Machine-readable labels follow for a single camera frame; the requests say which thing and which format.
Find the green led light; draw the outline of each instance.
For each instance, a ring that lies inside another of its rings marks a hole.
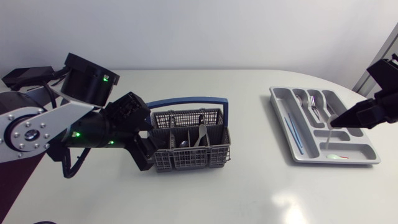
[[[74,131],[74,132],[72,132],[72,137],[74,138],[74,137],[79,137],[80,136],[80,133],[79,132],[76,132],[76,131]]]

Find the white table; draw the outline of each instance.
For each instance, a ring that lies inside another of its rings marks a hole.
[[[362,96],[319,78],[277,70],[116,73],[121,79],[111,101],[129,91],[146,102],[228,98],[232,160],[220,169],[158,174],[154,168],[140,172],[124,149],[94,149],[79,173],[64,179],[61,164],[45,156],[4,223],[398,222],[398,124],[364,130],[379,153],[378,165],[298,164],[270,103],[269,87],[332,89],[347,106]]]

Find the gray plastic basket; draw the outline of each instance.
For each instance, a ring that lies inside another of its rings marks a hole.
[[[154,154],[157,172],[223,167],[230,160],[228,131],[228,101],[225,98],[189,97],[148,103],[150,109],[182,103],[223,104],[220,109],[163,111],[151,114],[154,127],[148,135],[166,142],[164,148]],[[198,147],[193,145],[199,136],[200,116],[204,117],[207,134]],[[188,147],[178,147],[188,141]]]

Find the silver fork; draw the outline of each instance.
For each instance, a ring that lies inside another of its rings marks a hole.
[[[317,106],[315,105],[315,98],[313,96],[310,96],[311,98],[311,109],[317,116],[318,120],[320,121],[321,119],[319,118],[319,111],[317,109]]]

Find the basket handle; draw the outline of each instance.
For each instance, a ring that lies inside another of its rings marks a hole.
[[[158,100],[147,103],[149,109],[159,108],[163,106],[179,105],[185,103],[208,103],[208,104],[221,104],[223,105],[224,113],[224,126],[228,127],[228,100],[220,97],[209,97],[209,96],[193,96],[193,97],[181,97],[171,98],[166,100]]]

